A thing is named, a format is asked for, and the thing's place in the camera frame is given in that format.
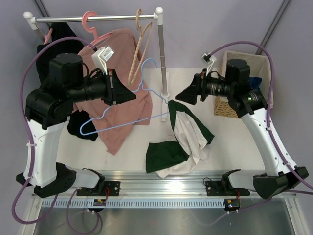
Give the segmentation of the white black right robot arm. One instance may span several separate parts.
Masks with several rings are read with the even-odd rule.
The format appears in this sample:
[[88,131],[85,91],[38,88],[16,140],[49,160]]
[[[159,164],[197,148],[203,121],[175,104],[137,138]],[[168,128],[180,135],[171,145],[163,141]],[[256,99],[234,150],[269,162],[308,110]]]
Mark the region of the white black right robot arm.
[[263,199],[294,189],[308,177],[304,166],[298,166],[290,157],[271,123],[270,107],[259,89],[250,85],[250,66],[245,60],[227,61],[225,77],[213,77],[205,68],[200,73],[201,100],[208,95],[228,99],[249,130],[263,160],[265,171],[259,174],[244,170],[232,170],[222,175],[221,188],[226,194],[238,189],[252,190]]

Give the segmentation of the green and white t shirt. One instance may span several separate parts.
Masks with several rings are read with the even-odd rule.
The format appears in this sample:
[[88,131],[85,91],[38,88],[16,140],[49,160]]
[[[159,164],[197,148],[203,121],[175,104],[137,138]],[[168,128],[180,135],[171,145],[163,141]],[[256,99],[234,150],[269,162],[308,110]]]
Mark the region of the green and white t shirt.
[[168,106],[173,133],[166,141],[150,143],[145,159],[146,173],[162,179],[193,171],[208,158],[215,137],[184,104],[171,100]]

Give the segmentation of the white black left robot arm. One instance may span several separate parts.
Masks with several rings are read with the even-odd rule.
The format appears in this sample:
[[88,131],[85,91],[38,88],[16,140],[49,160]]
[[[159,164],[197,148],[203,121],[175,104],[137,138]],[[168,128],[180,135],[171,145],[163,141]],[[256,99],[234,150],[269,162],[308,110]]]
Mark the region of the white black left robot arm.
[[33,90],[22,109],[29,135],[26,169],[16,180],[32,186],[40,198],[57,196],[76,188],[81,196],[102,196],[109,192],[105,177],[92,169],[74,169],[57,161],[58,144],[74,104],[95,99],[109,106],[136,99],[119,80],[114,69],[88,67],[80,55],[62,53],[49,62],[46,81]]

